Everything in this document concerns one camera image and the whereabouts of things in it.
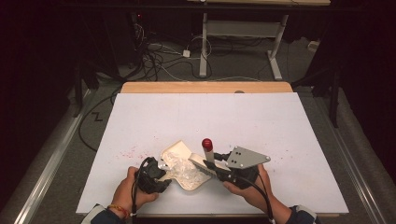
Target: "electrical cable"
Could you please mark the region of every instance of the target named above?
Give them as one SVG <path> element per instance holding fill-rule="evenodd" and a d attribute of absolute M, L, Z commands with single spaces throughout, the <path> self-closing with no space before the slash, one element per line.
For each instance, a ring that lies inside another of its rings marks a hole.
<path fill-rule="evenodd" d="M 84 120 L 88 117 L 88 115 L 91 114 L 91 112 L 92 112 L 97 106 L 99 106 L 99 105 L 100 105 L 101 103 L 103 103 L 104 101 L 106 101 L 106 100 L 108 100 L 108 99 L 111 99 L 112 97 L 113 97 L 113 95 L 107 96 L 105 99 L 103 99 L 103 100 L 101 100 L 99 103 L 97 103 L 92 109 L 90 109 L 90 110 L 84 115 L 84 117 L 82 117 L 81 123 L 78 125 L 78 136 L 79 136 L 79 139 L 81 140 L 81 142 L 82 142 L 86 147 L 88 147 L 90 150 L 92 150 L 92 151 L 94 151 L 94 152 L 97 152 L 98 149 L 92 147 L 91 145 L 89 145 L 89 144 L 84 140 L 84 138 L 82 137 L 82 134 L 81 134 L 81 126 L 82 126 L 82 124 L 84 123 Z"/>
<path fill-rule="evenodd" d="M 130 72 L 130 73 L 129 73 L 128 75 L 126 75 L 124 78 L 128 79 L 128 78 L 130 78 L 130 77 L 136 76 L 136 75 L 142 70 L 142 68 L 143 68 L 143 64 L 140 63 L 140 64 L 136 67 L 136 69 L 135 69 L 134 71 Z"/>
<path fill-rule="evenodd" d="M 224 48 L 230 47 L 230 49 L 226 53 L 215 54 L 215 56 L 223 57 L 223 56 L 227 56 L 227 55 L 229 55 L 229 54 L 231 54 L 233 52 L 233 42 L 232 41 L 221 39 L 221 38 L 218 38 L 218 40 L 222 40 L 224 42 L 227 42 L 228 44 L 230 44 L 230 46 L 216 46 L 216 45 L 213 45 L 213 48 L 215 48 L 215 47 L 224 47 Z"/>
<path fill-rule="evenodd" d="M 265 194 L 268 196 L 267 188 L 266 188 L 265 185 L 264 185 L 264 181 L 262 180 L 262 176 L 260 175 L 260 173 L 257 173 L 257 174 L 258 174 L 258 176 L 259 176 L 259 178 L 260 178 L 260 181 L 262 182 L 262 187 L 264 188 L 264 192 L 265 192 Z"/>
<path fill-rule="evenodd" d="M 198 39 L 198 38 L 202 38 L 202 37 L 196 36 L 193 40 Z M 260 43 L 262 43 L 263 40 L 265 40 L 265 38 L 254 38 L 253 41 L 251 41 L 251 40 L 249 39 L 250 43 L 248 43 L 248 44 L 241 43 L 241 41 L 246 41 L 246 40 L 240 40 L 239 42 L 238 42 L 237 40 L 234 40 L 234 41 L 236 41 L 237 44 L 242 45 L 241 47 L 237 47 L 238 49 L 241 49 L 241 48 L 245 48 L 245 47 L 253 47 L 253 46 L 260 45 Z M 174 66 L 174 65 L 176 65 L 176 64 L 188 63 L 188 62 L 177 62 L 177 63 L 173 63 L 173 64 L 171 64 L 171 65 L 169 65 L 169 66 L 163 66 L 163 64 L 165 64 L 165 63 L 171 63 L 171 62 L 176 62 L 176 61 L 183 60 L 183 59 L 190 59 L 190 60 L 191 60 L 191 58 L 177 57 L 177 58 L 172 59 L 172 60 L 170 60 L 170 61 L 164 62 L 164 61 L 163 61 L 163 57 L 160 55 L 160 53 L 174 54 L 174 55 L 182 55 L 182 54 L 181 54 L 180 52 L 177 52 L 177 50 L 175 50 L 175 49 L 173 49 L 173 48 L 171 48 L 171 47 L 165 46 L 162 42 L 159 42 L 158 44 L 156 44 L 156 43 L 150 43 L 150 44 L 148 44 L 148 45 L 149 45 L 149 46 L 159 46 L 157 49 L 148 49 L 148 52 L 150 52 L 150 54 L 155 55 L 156 58 L 157 58 L 157 57 L 161 57 L 160 60 L 158 60 L 158 61 L 155 60 L 155 61 L 156 61 L 155 64 L 156 64 L 156 66 L 158 66 L 158 68 L 164 70 L 170 77 L 172 77 L 172 78 L 174 78 L 174 79 L 176 79 L 176 80 L 179 80 L 179 81 L 188 81 L 188 80 L 184 80 L 184 79 L 177 78 L 177 77 L 173 76 L 169 71 L 166 70 L 167 68 L 170 68 L 170 67 L 172 67 L 172 66 Z M 213 45 L 210 44 L 209 47 L 210 47 L 210 51 L 213 53 L 213 50 L 212 50 Z M 170 49 L 171 51 L 161 51 L 161 49 Z M 194 74 L 194 71 L 193 71 L 193 65 L 192 65 L 192 63 L 188 63 L 188 64 L 191 66 L 191 74 L 192 74 L 193 77 L 195 77 L 195 78 L 197 78 L 197 79 L 208 79 L 208 78 L 211 77 L 212 74 L 213 74 L 212 67 L 211 67 L 210 62 L 207 60 L 207 57 L 205 57 L 205 56 L 203 55 L 202 52 L 201 52 L 201 55 L 203 56 L 203 59 L 206 60 L 206 63 L 208 64 L 208 68 L 209 68 L 209 71 L 210 71 L 210 72 L 209 72 L 209 76 L 206 76 L 206 77 L 198 77 L 198 76 L 196 76 L 196 75 Z M 150 58 L 150 57 L 148 57 L 147 60 L 150 61 L 150 62 L 153 61 L 152 58 Z M 149 70 L 146 71 L 146 74 L 147 74 L 147 75 L 146 75 L 146 78 L 154 77 L 155 75 L 149 75 L 149 73 L 150 73 L 152 70 L 154 70 L 153 66 L 147 66 L 147 65 L 145 64 L 145 67 L 146 67 L 146 68 L 149 68 Z M 250 77 L 226 77 L 226 78 L 221 78 L 221 79 L 216 79 L 216 80 L 226 80 L 226 79 L 232 79 L 232 78 L 246 78 L 246 79 L 250 79 L 250 80 L 260 81 L 259 79 L 250 78 Z"/>
<path fill-rule="evenodd" d="M 163 56 L 159 53 L 151 52 L 155 56 L 155 61 L 158 63 L 163 63 Z"/>
<path fill-rule="evenodd" d="M 243 49 L 243 48 L 247 48 L 247 47 L 257 47 L 265 39 L 263 37 L 254 37 L 254 38 L 250 38 L 250 39 L 246 39 L 246 38 L 222 39 L 222 38 L 218 38 L 218 37 L 212 36 L 212 35 L 210 37 L 216 38 L 217 40 L 223 40 L 223 41 L 227 40 L 227 42 L 231 42 L 236 45 L 241 45 L 241 47 L 234 47 L 235 49 Z M 245 41 L 251 41 L 251 43 L 249 43 L 249 44 L 243 43 Z"/>
<path fill-rule="evenodd" d="M 262 67 L 259 71 L 257 71 L 257 77 L 260 78 L 260 71 L 264 70 L 266 67 L 268 67 L 271 64 L 271 61 L 273 60 L 271 59 L 270 62 L 268 64 L 266 64 L 264 67 Z"/>
<path fill-rule="evenodd" d="M 151 62 L 152 63 L 152 61 L 153 60 L 156 61 L 156 59 L 154 59 L 152 56 L 149 56 L 149 50 L 148 49 L 146 49 L 143 52 L 142 56 L 143 56 L 143 58 L 142 58 L 142 65 L 143 65 L 142 68 L 143 68 L 144 75 L 142 77 L 140 77 L 140 78 L 137 78 L 136 80 L 142 80 L 142 79 L 149 80 L 151 77 L 155 76 L 155 74 L 152 75 L 152 76 L 149 76 L 149 72 L 153 69 L 153 67 L 147 65 L 146 62 Z"/>
<path fill-rule="evenodd" d="M 222 80 L 234 79 L 234 78 L 242 78 L 242 79 L 248 79 L 248 80 L 262 82 L 261 80 L 254 78 L 254 77 L 223 77 L 223 78 L 218 78 L 218 79 L 213 79 L 213 80 L 208 80 L 208 81 L 222 81 Z"/>
<path fill-rule="evenodd" d="M 202 36 L 199 36 L 199 35 L 198 35 L 198 36 L 194 37 L 194 38 L 190 41 L 190 43 L 192 44 L 192 41 L 194 41 L 194 40 L 196 40 L 196 39 L 198 39 L 198 38 L 201 38 L 201 39 L 205 40 L 205 41 L 209 44 L 209 53 L 207 53 L 206 57 L 209 56 L 210 53 L 212 52 L 212 45 L 210 44 L 210 42 L 209 42 L 208 39 L 203 38 Z"/>
<path fill-rule="evenodd" d="M 111 103 L 112 105 L 114 105 L 114 100 L 113 100 L 113 98 L 114 98 L 115 96 L 117 96 L 117 91 L 120 91 L 121 88 L 122 88 L 122 86 L 119 86 L 119 87 L 117 87 L 117 88 L 111 93 L 110 103 Z"/>
<path fill-rule="evenodd" d="M 257 186 L 255 183 L 251 182 L 250 180 L 248 180 L 248 179 L 246 179 L 246 178 L 244 178 L 242 176 L 238 176 L 238 175 L 236 176 L 236 178 L 245 181 L 250 186 L 255 188 L 262 195 L 262 197 L 264 198 L 265 202 L 267 203 L 268 218 L 270 219 L 271 223 L 275 223 L 274 222 L 274 214 L 273 214 L 273 211 L 272 211 L 270 200 L 268 198 L 268 195 L 267 195 L 267 192 L 266 192 L 266 189 L 265 189 L 265 185 L 262 183 L 262 185 L 264 186 L 264 190 L 265 190 L 265 192 L 264 192 L 262 189 L 259 188 L 259 186 Z"/>
<path fill-rule="evenodd" d="M 157 71 L 157 65 L 155 63 L 157 60 L 154 59 L 154 57 L 151 54 L 149 54 L 149 53 L 147 53 L 146 56 L 148 57 L 148 59 L 146 59 L 146 60 L 151 62 L 152 66 L 151 67 L 147 67 L 147 68 L 149 68 L 149 70 L 145 71 L 145 74 L 146 74 L 145 78 L 147 80 L 150 80 L 151 77 L 155 77 L 155 81 L 157 81 L 158 80 L 158 71 Z M 149 76 L 149 72 L 151 70 L 154 70 L 154 74 L 152 76 Z"/>
<path fill-rule="evenodd" d="M 141 25 L 139 25 L 137 23 L 135 23 L 134 25 L 140 28 L 139 29 L 139 33 L 138 33 L 138 35 L 136 37 L 136 40 L 138 40 L 139 37 L 140 37 L 140 34 L 142 34 L 142 38 L 141 38 L 140 44 L 137 46 L 139 48 L 144 42 L 143 40 L 145 39 L 145 30 L 143 29 L 143 27 Z"/>

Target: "person's right hand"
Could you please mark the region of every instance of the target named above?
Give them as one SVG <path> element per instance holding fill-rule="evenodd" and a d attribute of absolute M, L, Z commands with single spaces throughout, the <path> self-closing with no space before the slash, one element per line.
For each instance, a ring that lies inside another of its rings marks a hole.
<path fill-rule="evenodd" d="M 258 168 L 259 168 L 259 175 L 262 177 L 262 181 L 260 180 L 260 176 L 258 176 L 255 184 L 264 192 L 265 192 L 264 190 L 264 186 L 265 186 L 276 223 L 278 224 L 286 223 L 291 215 L 291 210 L 274 196 L 274 193 L 272 192 L 271 189 L 270 177 L 267 171 L 264 169 L 264 166 L 262 164 L 259 164 Z M 244 197 L 248 203 L 259 208 L 264 213 L 268 214 L 267 203 L 262 197 L 262 195 L 255 188 L 248 187 L 247 189 L 240 189 L 234 184 L 226 181 L 224 181 L 223 185 L 231 193 Z"/>
<path fill-rule="evenodd" d="M 267 171 L 264 169 L 264 166 L 262 164 L 259 164 L 258 168 L 259 168 L 259 175 L 262 177 L 262 181 L 260 180 L 260 177 L 258 176 L 255 184 L 260 189 L 262 189 L 262 191 L 265 192 L 264 187 L 262 185 L 262 182 L 263 182 L 265 185 L 265 189 L 266 189 L 268 198 L 272 199 L 272 198 L 274 198 L 274 194 L 271 190 L 270 177 L 269 177 Z M 231 193 L 244 197 L 248 203 L 261 209 L 263 212 L 267 213 L 267 203 L 265 202 L 262 195 L 253 187 L 249 187 L 247 189 L 240 189 L 237 186 L 235 186 L 234 184 L 227 182 L 227 181 L 224 181 L 223 185 Z"/>

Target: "sleeve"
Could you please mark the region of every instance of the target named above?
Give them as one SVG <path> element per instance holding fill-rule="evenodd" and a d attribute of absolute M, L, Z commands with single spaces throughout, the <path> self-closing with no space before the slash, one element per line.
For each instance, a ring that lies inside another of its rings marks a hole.
<path fill-rule="evenodd" d="M 105 209 L 102 205 L 97 204 L 87 216 L 84 217 L 81 224 L 125 224 L 116 214 Z"/>
<path fill-rule="evenodd" d="M 317 214 L 302 205 L 290 209 L 291 215 L 286 224 L 321 224 Z"/>

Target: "white paper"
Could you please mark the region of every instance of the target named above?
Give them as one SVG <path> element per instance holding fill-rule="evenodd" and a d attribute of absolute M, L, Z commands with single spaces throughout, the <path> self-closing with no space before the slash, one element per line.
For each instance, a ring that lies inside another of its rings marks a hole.
<path fill-rule="evenodd" d="M 296 93 L 124 93 L 117 96 L 77 213 L 111 203 L 129 166 L 182 140 L 204 156 L 201 142 L 228 153 L 240 146 L 271 157 L 264 164 L 275 196 L 287 206 L 347 213 L 347 206 Z M 217 179 L 194 191 L 176 181 L 139 214 L 261 214 Z"/>

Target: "wristband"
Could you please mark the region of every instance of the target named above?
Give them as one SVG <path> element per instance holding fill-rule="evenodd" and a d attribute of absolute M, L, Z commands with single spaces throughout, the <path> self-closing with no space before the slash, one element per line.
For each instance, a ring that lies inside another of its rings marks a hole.
<path fill-rule="evenodd" d="M 127 219 L 130 215 L 129 211 L 125 210 L 123 207 L 116 204 L 111 204 L 107 208 L 115 208 L 117 211 L 122 212 L 125 215 L 124 219 Z"/>

